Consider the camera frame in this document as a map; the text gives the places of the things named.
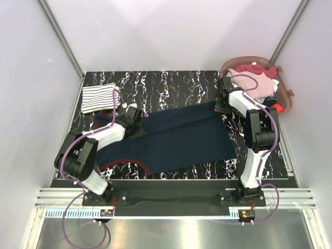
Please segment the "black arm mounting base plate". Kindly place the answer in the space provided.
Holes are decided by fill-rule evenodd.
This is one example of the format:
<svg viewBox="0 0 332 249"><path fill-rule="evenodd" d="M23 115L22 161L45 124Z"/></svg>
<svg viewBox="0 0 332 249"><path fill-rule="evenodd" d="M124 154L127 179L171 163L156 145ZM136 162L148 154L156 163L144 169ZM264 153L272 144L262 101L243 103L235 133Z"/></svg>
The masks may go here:
<svg viewBox="0 0 332 249"><path fill-rule="evenodd" d="M103 194L91 191L78 204L115 206L116 216L180 217L226 216L229 208L265 207L260 188L243 190L235 179L112 180Z"/></svg>

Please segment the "navy tank top red trim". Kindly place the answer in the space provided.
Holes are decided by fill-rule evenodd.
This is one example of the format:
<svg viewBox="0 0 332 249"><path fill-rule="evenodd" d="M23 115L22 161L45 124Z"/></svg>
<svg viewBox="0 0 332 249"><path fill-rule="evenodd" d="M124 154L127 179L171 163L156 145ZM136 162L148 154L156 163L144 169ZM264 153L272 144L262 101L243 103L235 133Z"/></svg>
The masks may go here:
<svg viewBox="0 0 332 249"><path fill-rule="evenodd" d="M145 134L124 138L100 149L96 155L99 170L130 162L151 175L194 164L235 159L235 149L215 105L212 100L142 117Z"/></svg>

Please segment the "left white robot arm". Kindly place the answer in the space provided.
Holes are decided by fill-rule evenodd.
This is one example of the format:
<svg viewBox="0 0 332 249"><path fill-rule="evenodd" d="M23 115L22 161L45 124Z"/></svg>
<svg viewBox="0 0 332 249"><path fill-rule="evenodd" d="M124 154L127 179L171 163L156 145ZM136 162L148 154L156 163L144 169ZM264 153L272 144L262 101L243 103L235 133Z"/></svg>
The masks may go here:
<svg viewBox="0 0 332 249"><path fill-rule="evenodd" d="M135 105L124 106L124 113L112 117L105 126L80 133L67 134L54 160L54 167L63 179L72 181L94 193L94 200L107 205L112 200L110 184L95 171L97 152L126 137L145 134L141 122L142 110Z"/></svg>

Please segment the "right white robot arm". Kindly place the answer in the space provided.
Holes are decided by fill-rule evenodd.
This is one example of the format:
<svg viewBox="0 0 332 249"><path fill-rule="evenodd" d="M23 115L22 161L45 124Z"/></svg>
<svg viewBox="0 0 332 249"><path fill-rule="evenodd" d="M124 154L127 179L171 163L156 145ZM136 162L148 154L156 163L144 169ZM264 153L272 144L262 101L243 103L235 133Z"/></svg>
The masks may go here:
<svg viewBox="0 0 332 249"><path fill-rule="evenodd" d="M247 77L254 86L244 90L234 87L232 78ZM248 205L254 200L251 189L261 187L263 166L280 141L278 111L275 107L266 107L249 96L249 92L258 88L258 81L249 75L222 77L217 82L218 98L215 110L220 113L236 113L245 118L244 140L247 146L247 158L240 182L242 189L236 192L236 201Z"/></svg>

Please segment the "black white striped tank top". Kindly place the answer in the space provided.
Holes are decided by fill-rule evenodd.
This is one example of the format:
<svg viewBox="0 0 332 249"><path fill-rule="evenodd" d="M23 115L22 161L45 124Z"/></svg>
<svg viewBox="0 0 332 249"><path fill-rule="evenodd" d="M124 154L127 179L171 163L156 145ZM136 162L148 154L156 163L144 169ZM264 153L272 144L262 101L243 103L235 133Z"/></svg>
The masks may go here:
<svg viewBox="0 0 332 249"><path fill-rule="evenodd" d="M118 108L121 104L119 88L114 82L82 88L81 112L89 114L100 110Z"/></svg>

